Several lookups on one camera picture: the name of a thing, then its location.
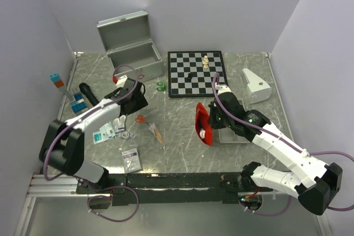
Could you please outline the orange handled scissors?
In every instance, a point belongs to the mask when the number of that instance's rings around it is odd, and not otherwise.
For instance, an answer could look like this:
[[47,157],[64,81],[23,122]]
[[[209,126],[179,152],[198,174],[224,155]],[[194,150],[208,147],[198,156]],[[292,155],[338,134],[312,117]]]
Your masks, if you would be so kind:
[[137,117],[135,118],[135,122],[151,125],[141,114],[137,115]]

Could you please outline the red first aid kit pouch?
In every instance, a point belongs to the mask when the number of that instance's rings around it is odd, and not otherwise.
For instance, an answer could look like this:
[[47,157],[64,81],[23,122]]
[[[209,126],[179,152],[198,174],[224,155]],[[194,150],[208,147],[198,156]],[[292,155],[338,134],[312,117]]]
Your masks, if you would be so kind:
[[209,113],[204,105],[199,102],[196,106],[195,130],[200,140],[208,145],[212,145],[212,129],[208,123]]

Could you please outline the white gauze roll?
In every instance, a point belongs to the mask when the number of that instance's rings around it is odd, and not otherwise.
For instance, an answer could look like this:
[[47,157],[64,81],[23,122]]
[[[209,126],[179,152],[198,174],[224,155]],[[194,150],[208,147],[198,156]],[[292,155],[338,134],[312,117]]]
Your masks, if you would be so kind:
[[199,131],[200,138],[201,139],[205,139],[205,135],[206,135],[206,130],[201,128],[200,131]]

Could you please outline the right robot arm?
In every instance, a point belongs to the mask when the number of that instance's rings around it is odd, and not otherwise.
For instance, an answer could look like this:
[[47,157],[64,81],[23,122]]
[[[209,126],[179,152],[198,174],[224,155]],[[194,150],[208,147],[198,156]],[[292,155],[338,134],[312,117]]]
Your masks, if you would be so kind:
[[287,171],[270,169],[258,162],[243,168],[241,184],[253,191],[266,187],[298,199],[315,215],[322,215],[341,187],[342,168],[310,155],[287,138],[257,110],[245,111],[227,86],[221,86],[210,103],[208,123],[212,129],[228,128],[234,134],[260,146],[279,160]]

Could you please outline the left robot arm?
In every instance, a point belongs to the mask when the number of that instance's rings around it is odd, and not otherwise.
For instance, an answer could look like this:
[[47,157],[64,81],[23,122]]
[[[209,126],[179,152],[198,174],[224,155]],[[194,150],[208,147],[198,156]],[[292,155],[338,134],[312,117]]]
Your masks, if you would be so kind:
[[116,85],[113,92],[85,113],[64,122],[56,119],[49,124],[39,153],[44,173],[51,166],[62,174],[88,181],[97,193],[108,189],[109,171],[85,159],[85,144],[104,124],[148,105],[143,83],[122,76]]

